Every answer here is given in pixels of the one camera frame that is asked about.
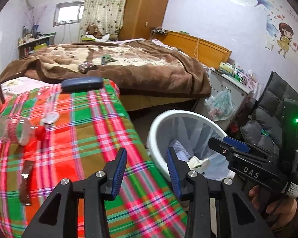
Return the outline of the right hand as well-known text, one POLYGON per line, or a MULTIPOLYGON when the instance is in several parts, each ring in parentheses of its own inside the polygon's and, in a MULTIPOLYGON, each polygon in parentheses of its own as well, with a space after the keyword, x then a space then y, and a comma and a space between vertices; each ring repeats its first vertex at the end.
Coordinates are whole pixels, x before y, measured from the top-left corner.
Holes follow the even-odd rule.
MULTIPOLYGON (((259 186, 255 186, 249 191, 249 198, 256 209, 260 208, 259 191, 259 186)), ((292 198, 285 198, 280 202, 273 202, 268 205, 266 213, 277 219, 271 229, 277 230, 289 224, 296 214, 297 205, 297 201, 292 198)))

